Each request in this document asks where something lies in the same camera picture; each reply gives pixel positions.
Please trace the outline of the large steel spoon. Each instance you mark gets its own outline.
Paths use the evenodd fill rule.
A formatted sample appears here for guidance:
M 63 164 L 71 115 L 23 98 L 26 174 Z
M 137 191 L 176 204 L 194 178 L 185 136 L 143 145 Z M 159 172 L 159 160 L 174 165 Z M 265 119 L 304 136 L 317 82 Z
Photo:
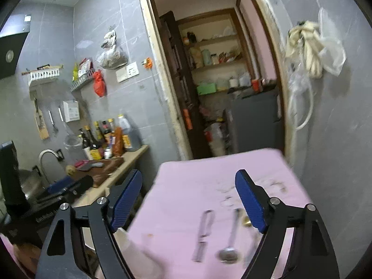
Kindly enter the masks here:
M 225 264 L 235 264 L 239 259 L 238 250 L 235 248 L 235 239 L 238 231 L 240 209 L 234 209 L 233 225 L 228 239 L 227 247 L 218 252 L 218 260 Z

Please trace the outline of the steel table knife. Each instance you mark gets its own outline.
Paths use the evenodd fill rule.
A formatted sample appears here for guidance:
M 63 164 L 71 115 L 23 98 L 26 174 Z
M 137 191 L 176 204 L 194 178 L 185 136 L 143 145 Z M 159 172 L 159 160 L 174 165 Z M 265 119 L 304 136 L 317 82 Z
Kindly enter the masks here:
M 205 210 L 200 218 L 199 229 L 197 233 L 197 243 L 192 260 L 196 263 L 202 263 L 207 248 L 206 239 L 211 235 L 212 225 L 215 219 L 214 210 Z

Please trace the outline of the small gold spoon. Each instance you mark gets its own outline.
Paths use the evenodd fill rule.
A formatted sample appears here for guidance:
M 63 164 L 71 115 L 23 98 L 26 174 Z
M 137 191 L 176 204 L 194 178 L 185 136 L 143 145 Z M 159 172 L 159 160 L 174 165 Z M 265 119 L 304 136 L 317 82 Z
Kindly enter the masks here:
M 251 220 L 248 216 L 245 216 L 243 218 L 243 226 L 244 227 L 251 227 L 252 226 Z

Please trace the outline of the beige kitchen counter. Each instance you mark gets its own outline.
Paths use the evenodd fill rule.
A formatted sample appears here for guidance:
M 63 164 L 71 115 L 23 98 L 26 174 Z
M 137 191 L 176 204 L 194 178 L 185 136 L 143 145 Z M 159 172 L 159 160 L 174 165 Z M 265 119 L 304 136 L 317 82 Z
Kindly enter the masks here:
M 148 145 L 142 145 L 140 149 L 134 152 L 126 152 L 123 154 L 124 163 L 121 164 L 114 172 L 108 175 L 108 178 L 97 188 L 91 187 L 74 203 L 73 207 L 84 207 L 92 204 L 98 198 L 108 194 L 112 186 L 117 183 L 121 177 L 129 170 L 134 168 L 135 163 L 139 158 L 148 151 Z

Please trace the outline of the wooden cutting board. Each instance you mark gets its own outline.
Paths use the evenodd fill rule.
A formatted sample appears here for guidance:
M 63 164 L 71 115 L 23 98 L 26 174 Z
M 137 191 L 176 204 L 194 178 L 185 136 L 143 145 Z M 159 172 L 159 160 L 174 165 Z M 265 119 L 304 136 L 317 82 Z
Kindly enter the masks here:
M 71 178 L 75 181 L 89 175 L 93 178 L 93 188 L 98 188 L 103 182 L 105 182 L 108 177 L 116 171 L 123 163 L 125 159 L 123 157 L 115 157 L 112 159 L 101 159 L 101 160 L 91 160 L 84 161 L 81 166 L 85 163 L 95 163 L 102 162 L 104 167 L 102 168 L 92 168 L 88 172 L 78 171 L 77 168 L 71 174 Z

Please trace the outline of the hanging wooden board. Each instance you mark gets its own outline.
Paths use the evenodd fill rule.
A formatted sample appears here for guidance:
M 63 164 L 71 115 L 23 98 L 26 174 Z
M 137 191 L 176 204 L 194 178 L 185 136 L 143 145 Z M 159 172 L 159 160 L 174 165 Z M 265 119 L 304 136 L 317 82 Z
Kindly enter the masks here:
M 41 109 L 38 107 L 38 101 L 36 98 L 33 99 L 35 107 L 35 123 L 37 126 L 38 134 L 42 140 L 47 140 L 49 138 L 49 133 Z

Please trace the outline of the dark soy sauce bottle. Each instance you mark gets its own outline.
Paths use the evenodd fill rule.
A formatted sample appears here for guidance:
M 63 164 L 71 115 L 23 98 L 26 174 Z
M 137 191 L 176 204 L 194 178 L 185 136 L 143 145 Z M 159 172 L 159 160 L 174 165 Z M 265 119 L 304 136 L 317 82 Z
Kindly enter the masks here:
M 94 160 L 102 159 L 102 146 L 101 144 L 94 138 L 93 133 L 88 125 L 84 126 L 85 131 L 90 138 L 90 154 Z

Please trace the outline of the orange sauce pouch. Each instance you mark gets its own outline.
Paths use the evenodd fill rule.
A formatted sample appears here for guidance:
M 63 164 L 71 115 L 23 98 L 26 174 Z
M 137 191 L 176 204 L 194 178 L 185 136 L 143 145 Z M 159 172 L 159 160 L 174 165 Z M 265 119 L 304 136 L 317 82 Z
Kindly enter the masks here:
M 121 157 L 124 153 L 124 141 L 122 138 L 122 129 L 116 127 L 113 133 L 112 152 L 115 157 Z

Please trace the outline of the white paper box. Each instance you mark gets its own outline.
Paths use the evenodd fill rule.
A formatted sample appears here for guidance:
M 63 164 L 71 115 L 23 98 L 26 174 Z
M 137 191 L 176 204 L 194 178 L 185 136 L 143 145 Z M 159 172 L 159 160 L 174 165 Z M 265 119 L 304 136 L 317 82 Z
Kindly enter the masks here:
M 63 101 L 65 122 L 80 120 L 79 103 L 74 100 Z

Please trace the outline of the large dark vinegar jug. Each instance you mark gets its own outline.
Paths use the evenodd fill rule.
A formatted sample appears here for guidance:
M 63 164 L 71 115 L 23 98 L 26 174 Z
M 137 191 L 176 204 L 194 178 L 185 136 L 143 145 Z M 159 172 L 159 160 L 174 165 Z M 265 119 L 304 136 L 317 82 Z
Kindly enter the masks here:
M 118 120 L 119 127 L 122 130 L 122 140 L 124 142 L 125 149 L 129 152 L 139 150 L 141 148 L 141 141 L 134 127 L 123 114 L 118 116 Z

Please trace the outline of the red plastic bag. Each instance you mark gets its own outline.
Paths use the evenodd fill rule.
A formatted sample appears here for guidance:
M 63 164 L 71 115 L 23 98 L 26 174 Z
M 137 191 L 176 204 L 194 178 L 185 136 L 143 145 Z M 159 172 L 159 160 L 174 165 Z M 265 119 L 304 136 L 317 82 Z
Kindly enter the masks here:
M 99 97 L 106 95 L 106 83 L 100 70 L 93 73 L 93 90 Z

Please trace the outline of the black range hood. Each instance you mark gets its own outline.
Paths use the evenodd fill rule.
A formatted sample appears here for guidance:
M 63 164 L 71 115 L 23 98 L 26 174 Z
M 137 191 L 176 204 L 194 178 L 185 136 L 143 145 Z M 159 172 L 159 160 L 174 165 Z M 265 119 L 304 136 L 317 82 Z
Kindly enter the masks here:
M 28 33 L 16 33 L 1 37 L 0 78 L 12 76 L 17 68 L 21 50 Z

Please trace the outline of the white wall rack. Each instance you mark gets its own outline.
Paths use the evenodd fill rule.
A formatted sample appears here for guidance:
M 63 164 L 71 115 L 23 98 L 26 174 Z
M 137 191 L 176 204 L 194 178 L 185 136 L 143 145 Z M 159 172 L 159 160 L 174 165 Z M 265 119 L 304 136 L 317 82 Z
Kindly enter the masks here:
M 47 66 L 39 70 L 22 72 L 21 75 L 27 77 L 28 86 L 31 88 L 54 81 L 58 76 L 60 76 L 60 70 L 63 68 L 63 65 Z

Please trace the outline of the white wall switch plate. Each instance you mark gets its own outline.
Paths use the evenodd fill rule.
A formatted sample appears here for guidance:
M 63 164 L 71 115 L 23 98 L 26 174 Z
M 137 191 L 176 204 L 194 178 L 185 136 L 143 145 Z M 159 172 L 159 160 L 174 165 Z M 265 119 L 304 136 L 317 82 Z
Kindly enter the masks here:
M 119 68 L 118 70 L 116 70 L 115 75 L 118 83 L 124 82 L 127 79 L 130 79 L 131 77 L 139 75 L 137 62 L 133 62 Z

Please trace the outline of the orange wall hook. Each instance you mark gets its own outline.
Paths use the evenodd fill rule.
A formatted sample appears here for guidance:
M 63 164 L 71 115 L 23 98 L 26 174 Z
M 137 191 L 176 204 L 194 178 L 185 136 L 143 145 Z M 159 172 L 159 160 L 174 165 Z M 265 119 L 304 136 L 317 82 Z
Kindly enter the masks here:
M 147 57 L 143 60 L 142 65 L 145 69 L 150 70 L 153 68 L 153 60 L 150 57 Z

